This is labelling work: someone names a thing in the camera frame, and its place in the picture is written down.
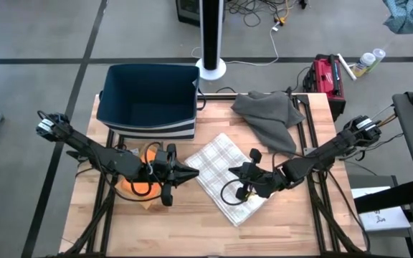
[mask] wooden tabletop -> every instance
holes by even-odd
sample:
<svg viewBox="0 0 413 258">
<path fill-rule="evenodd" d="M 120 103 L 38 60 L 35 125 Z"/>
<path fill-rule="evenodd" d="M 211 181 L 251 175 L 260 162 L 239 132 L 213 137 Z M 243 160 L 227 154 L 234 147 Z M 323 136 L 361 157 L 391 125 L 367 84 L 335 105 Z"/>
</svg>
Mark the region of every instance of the wooden tabletop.
<svg viewBox="0 0 413 258">
<path fill-rule="evenodd" d="M 324 94 L 308 94 L 318 142 L 321 144 L 336 135 L 328 101 Z M 108 128 L 96 120 L 99 100 L 95 98 L 87 136 L 105 145 Z M 182 162 L 225 133 L 248 156 L 251 148 L 262 153 L 260 167 L 272 170 L 268 153 L 246 122 L 230 106 L 231 100 L 209 100 L 203 111 L 197 113 L 196 135 L 193 140 L 177 140 L 178 158 Z M 308 146 L 310 135 L 303 122 Z M 294 141 L 300 143 L 297 128 L 289 129 Z M 127 140 L 128 148 L 138 148 L 142 140 Z M 278 156 L 276 163 L 286 160 Z M 343 162 L 336 161 L 331 172 L 340 183 L 354 208 L 347 174 Z M 77 177 L 71 198 L 60 251 L 71 247 L 89 223 L 99 173 L 90 171 Z M 349 214 L 347 205 L 331 178 L 327 180 L 334 217 L 346 234 L 364 249 L 361 230 Z M 292 190 L 277 192 L 255 214 L 235 227 L 218 209 L 195 179 L 172 191 L 174 205 L 165 207 L 158 200 L 149 210 L 140 204 L 116 198 L 108 245 L 109 256 L 290 256 L 317 255 L 313 215 L 304 182 Z M 326 221 L 322 219 L 326 246 L 331 249 Z M 98 228 L 97 243 L 101 227 Z"/>
</svg>

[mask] storage bin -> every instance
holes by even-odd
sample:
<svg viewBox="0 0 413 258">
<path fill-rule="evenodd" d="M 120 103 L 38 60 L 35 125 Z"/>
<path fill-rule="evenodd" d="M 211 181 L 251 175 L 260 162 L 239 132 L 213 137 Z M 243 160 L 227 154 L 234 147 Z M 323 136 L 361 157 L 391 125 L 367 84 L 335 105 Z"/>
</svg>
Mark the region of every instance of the storage bin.
<svg viewBox="0 0 413 258">
<path fill-rule="evenodd" d="M 97 119 L 127 138 L 193 139 L 197 91 L 195 66 L 113 65 L 100 93 Z"/>
</svg>

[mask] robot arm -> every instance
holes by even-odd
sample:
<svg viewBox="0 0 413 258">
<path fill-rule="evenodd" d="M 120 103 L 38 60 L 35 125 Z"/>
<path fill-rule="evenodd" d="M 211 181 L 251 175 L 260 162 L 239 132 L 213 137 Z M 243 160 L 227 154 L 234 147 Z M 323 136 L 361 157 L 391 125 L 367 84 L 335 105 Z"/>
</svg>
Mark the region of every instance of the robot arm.
<svg viewBox="0 0 413 258">
<path fill-rule="evenodd" d="M 176 146 L 167 145 L 166 150 L 158 150 L 151 167 L 141 162 L 140 158 L 127 150 L 106 148 L 93 141 L 82 133 L 77 132 L 71 125 L 68 117 L 55 113 L 46 115 L 38 111 L 42 119 L 36 127 L 38 135 L 51 142 L 63 142 L 71 146 L 76 152 L 67 152 L 68 155 L 79 160 L 87 158 L 93 168 L 120 175 L 132 183 L 161 182 L 162 203 L 172 205 L 171 187 L 179 186 L 199 175 L 199 171 L 181 164 L 176 159 Z"/>
<path fill-rule="evenodd" d="M 229 169 L 240 179 L 248 182 L 237 190 L 236 197 L 246 201 L 250 191 L 253 190 L 258 196 L 269 198 L 276 191 L 294 188 L 313 170 L 330 168 L 336 156 L 348 155 L 355 151 L 356 147 L 370 146 L 379 140 L 380 134 L 381 131 L 375 122 L 367 116 L 358 116 L 346 124 L 335 138 L 306 156 L 277 165 L 272 172 L 256 166 L 260 162 L 261 153 L 252 149 L 250 152 L 252 162 L 245 162 L 240 167 Z"/>
</svg>

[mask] gray floor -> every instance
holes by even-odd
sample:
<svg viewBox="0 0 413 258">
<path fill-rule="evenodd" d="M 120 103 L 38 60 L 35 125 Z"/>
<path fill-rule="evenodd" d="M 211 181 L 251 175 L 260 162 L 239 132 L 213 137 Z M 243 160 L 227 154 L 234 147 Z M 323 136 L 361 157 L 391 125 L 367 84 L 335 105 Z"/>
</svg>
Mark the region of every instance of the gray floor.
<svg viewBox="0 0 413 258">
<path fill-rule="evenodd" d="M 388 15 L 381 1 L 311 2 L 311 9 L 291 10 L 288 23 L 274 33 L 281 57 L 338 52 L 354 57 L 374 47 L 385 47 L 392 57 L 413 56 L 413 35 L 394 36 L 381 25 Z M 81 58 L 99 5 L 99 0 L 0 0 L 0 58 Z M 261 25 L 248 28 L 240 15 L 227 14 L 222 56 L 273 57 L 271 16 L 260 16 Z M 110 0 L 92 57 L 190 57 L 197 46 L 199 29 L 177 22 L 173 1 Z M 297 73 L 307 65 L 231 64 L 221 80 L 202 82 L 201 87 L 205 92 L 224 86 L 239 92 L 284 90 L 295 85 Z M 79 131 L 85 132 L 107 68 L 87 67 L 72 119 Z M 0 64 L 0 112 L 6 118 L 0 127 L 0 257 L 19 257 L 52 156 L 54 145 L 34 132 L 36 111 L 64 112 L 78 69 L 78 64 Z M 373 115 L 386 107 L 394 93 L 413 90 L 413 63 L 380 64 L 357 82 L 343 75 L 348 104 L 338 129 L 356 115 Z M 400 132 L 397 122 L 385 128 L 382 139 Z M 380 175 L 397 175 L 400 183 L 413 180 L 403 138 L 371 152 L 361 164 Z M 75 168 L 71 158 L 61 158 L 36 256 L 58 249 Z M 348 172 L 365 173 L 353 166 Z M 373 238 L 373 253 L 408 256 L 403 243 Z"/>
</svg>

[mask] white cable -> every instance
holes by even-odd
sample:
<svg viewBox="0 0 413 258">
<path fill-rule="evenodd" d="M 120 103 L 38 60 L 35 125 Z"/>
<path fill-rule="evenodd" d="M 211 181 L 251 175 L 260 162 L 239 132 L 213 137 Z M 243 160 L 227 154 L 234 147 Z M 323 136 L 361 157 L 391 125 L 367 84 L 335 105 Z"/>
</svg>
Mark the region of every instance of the white cable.
<svg viewBox="0 0 413 258">
<path fill-rule="evenodd" d="M 371 120 L 373 120 L 374 118 L 376 118 L 378 115 L 382 114 L 385 110 L 391 108 L 393 105 L 389 105 L 388 107 L 384 108 L 383 110 L 380 110 L 377 114 L 375 114 L 374 116 L 372 116 Z"/>
<path fill-rule="evenodd" d="M 275 46 L 275 41 L 273 40 L 273 36 L 272 36 L 273 28 L 275 28 L 278 24 L 280 24 L 280 23 L 277 22 L 276 25 L 272 26 L 272 28 L 270 28 L 270 32 L 269 32 L 269 34 L 270 34 L 270 39 L 272 40 L 273 50 L 275 51 L 275 55 L 277 56 L 277 58 L 275 58 L 275 60 L 273 60 L 273 61 L 271 61 L 270 63 L 267 63 L 267 64 L 254 64 L 254 63 L 242 62 L 242 61 L 230 61 L 230 62 L 226 62 L 226 64 L 244 64 L 244 65 L 254 65 L 254 66 L 268 66 L 268 65 L 271 65 L 271 64 L 275 63 L 276 61 L 278 61 L 278 58 L 280 58 L 280 57 L 278 56 L 277 47 Z M 196 57 L 196 56 L 194 56 L 194 52 L 195 52 L 197 49 L 199 49 L 199 48 L 200 48 L 200 47 L 195 47 L 195 48 L 192 49 L 192 51 L 191 51 L 191 57 L 193 57 L 193 58 L 201 58 L 201 57 Z"/>
<path fill-rule="evenodd" d="M 191 57 L 193 58 L 201 58 L 201 57 L 196 57 L 194 56 L 194 51 L 196 51 L 197 49 L 199 49 L 200 47 L 195 47 L 192 51 L 191 51 Z"/>
</svg>

